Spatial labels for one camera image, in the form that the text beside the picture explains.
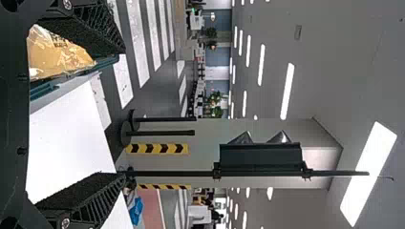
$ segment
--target wall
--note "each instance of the wall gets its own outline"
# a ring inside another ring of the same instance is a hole
[[[228,190],[233,205],[239,205],[238,219],[229,213],[232,228],[243,228],[244,211],[247,213],[246,228],[260,229],[324,229],[323,207],[325,205],[326,190],[289,190],[274,189],[271,200],[268,200],[266,189],[250,189],[249,199],[245,196],[245,189],[240,194]]]
[[[206,66],[229,66],[229,58],[229,47],[218,47],[215,51],[205,50]]]
[[[214,27],[217,31],[231,31],[232,11],[231,10],[203,10],[203,15],[211,15],[215,13],[215,21],[211,21],[210,17],[204,18],[206,28]]]
[[[340,157],[340,146],[311,119],[281,121],[279,119],[199,119],[198,122],[142,123],[142,130],[196,130],[195,136],[134,137],[132,142],[188,143],[189,156],[131,156],[129,164],[137,170],[208,170],[219,161],[219,144],[226,143],[244,131],[250,131],[255,142],[266,142],[280,130],[300,141],[303,157],[309,167],[333,169]],[[138,177],[138,182],[189,183],[194,187],[279,187],[328,188],[330,180],[314,178],[305,182],[300,177],[223,177],[221,182],[211,177]]]
[[[229,80],[229,66],[206,66],[205,80]]]
[[[229,94],[229,80],[211,80],[206,81],[206,96],[220,91],[222,94]]]
[[[205,6],[203,6],[206,10],[223,10],[223,9],[230,9],[231,8],[231,0],[205,0]]]
[[[339,169],[354,169],[375,121],[398,134],[381,172],[395,182],[379,180],[355,228],[400,228],[405,224],[404,133],[405,3],[393,1],[255,1],[234,10],[233,25],[252,35],[250,67],[245,56],[235,57],[235,104],[248,90],[247,115],[277,117],[286,79],[287,63],[295,64],[288,118],[314,116],[343,145]],[[253,13],[252,21],[246,18]],[[294,27],[303,25],[300,41]],[[261,90],[257,75],[261,43],[266,44],[266,66]],[[240,116],[242,105],[235,108]],[[350,180],[336,178],[328,194],[324,228],[351,228],[340,211]]]

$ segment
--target white ceiling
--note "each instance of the white ceiling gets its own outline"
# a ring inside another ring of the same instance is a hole
[[[369,132],[379,121],[398,135],[379,180],[356,226],[398,228],[405,219],[405,2],[399,0],[256,0],[233,11],[232,28],[252,35],[250,67],[232,48],[237,82],[235,115],[279,117],[288,62],[295,65],[288,118],[312,117],[343,145],[339,169],[354,169]],[[302,25],[300,41],[293,39]],[[266,44],[263,86],[257,85],[260,45]],[[336,179],[319,228],[351,228],[339,210],[349,179]]]

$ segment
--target green plant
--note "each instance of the green plant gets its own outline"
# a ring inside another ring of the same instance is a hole
[[[209,27],[205,30],[205,35],[209,38],[217,38],[217,29]]]
[[[211,108],[211,118],[221,118],[223,117],[224,111],[221,107]]]
[[[216,105],[217,103],[221,102],[222,99],[222,94],[220,91],[216,91],[214,93],[212,93],[209,97],[208,97],[208,102],[210,104],[212,104],[212,102],[214,102],[214,104]]]

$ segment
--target gray floor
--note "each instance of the gray floor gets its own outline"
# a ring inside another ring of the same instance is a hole
[[[180,192],[178,190],[169,190],[169,191],[161,191],[160,192],[160,199],[161,199],[161,206],[163,208],[164,214],[164,222],[166,224],[166,229],[169,228],[176,228],[175,223],[175,216],[176,216],[176,205],[179,204],[179,207],[183,208],[184,210],[184,218],[180,217],[181,228],[176,229],[186,229],[186,219],[188,218],[187,212],[187,205],[191,203],[191,194],[190,192],[186,192],[187,201],[183,201],[183,205],[181,206],[180,201]]]
[[[128,118],[128,113],[131,109],[136,110],[136,114],[139,117],[147,115],[152,116],[180,116],[182,102],[179,104],[179,87],[183,78],[187,77],[186,95],[191,94],[191,85],[193,80],[192,74],[192,62],[187,62],[181,77],[178,78],[177,73],[177,61],[175,52],[170,53],[170,56],[164,60],[163,45],[161,38],[160,28],[160,14],[159,14],[159,2],[155,0],[155,9],[157,16],[157,28],[158,38],[160,45],[160,58],[161,66],[158,70],[154,71],[153,57],[152,57],[152,44],[150,39],[150,31],[146,10],[146,0],[139,0],[143,34],[145,37],[147,62],[149,66],[150,79],[140,89],[137,64],[133,47],[133,40],[130,28],[130,22],[128,19],[128,10],[126,1],[117,1],[117,9],[119,12],[120,25],[122,29],[122,36],[126,45],[126,57],[128,62],[128,68],[134,92],[134,98],[129,102],[125,109],[121,109],[119,96],[117,91],[117,82],[114,76],[113,67],[109,67],[102,71],[101,83],[105,93],[105,99],[107,101],[108,110],[112,119],[112,124],[106,129],[107,140],[112,152],[113,160],[116,161],[119,154],[122,152],[123,147],[119,143],[118,132],[120,126],[124,120]]]

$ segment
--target metal frame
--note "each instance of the metal frame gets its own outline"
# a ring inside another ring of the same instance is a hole
[[[52,3],[53,0],[0,1],[0,229],[52,228],[26,192],[30,152],[26,38]]]

